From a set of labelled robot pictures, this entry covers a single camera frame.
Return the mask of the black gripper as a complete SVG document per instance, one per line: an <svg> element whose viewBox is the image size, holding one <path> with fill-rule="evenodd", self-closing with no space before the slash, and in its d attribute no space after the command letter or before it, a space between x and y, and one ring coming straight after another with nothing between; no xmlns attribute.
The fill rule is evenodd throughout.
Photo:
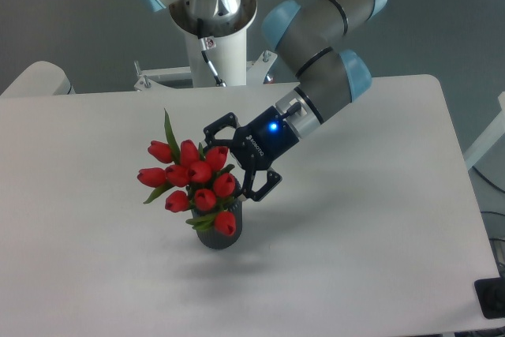
<svg viewBox="0 0 505 337"><path fill-rule="evenodd" d="M249 124L238 126L236 114L229 112L204 127L204 150L214 147L230 148L232 156L245 170L238 199L242 202L260 202L282 181L282 176L269 167L297 144L299 138L287 122L281 119L281 114L275 107L269 107ZM216 135L224 129L235 130L234 137L217 138ZM253 161L256 162L256 169L248 170Z"/></svg>

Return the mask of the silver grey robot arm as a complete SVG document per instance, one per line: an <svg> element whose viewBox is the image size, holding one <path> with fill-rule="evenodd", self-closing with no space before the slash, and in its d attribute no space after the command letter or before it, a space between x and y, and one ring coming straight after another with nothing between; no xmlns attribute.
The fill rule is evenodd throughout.
<svg viewBox="0 0 505 337"><path fill-rule="evenodd" d="M194 87L262 84L266 71L246 65L246 32L255 19L256 0L142 0L152 11L168 9L185 36ZM262 200L279 182L272 163L299 140L367 91L372 77L352 51L335 43L374 17L387 0L294 1L276 6L262 31L270 54L281 58L298 85L247 125L228 114L204 129L208 147L223 144L244 171L241 200ZM234 136L216 138L231 127Z"/></svg>

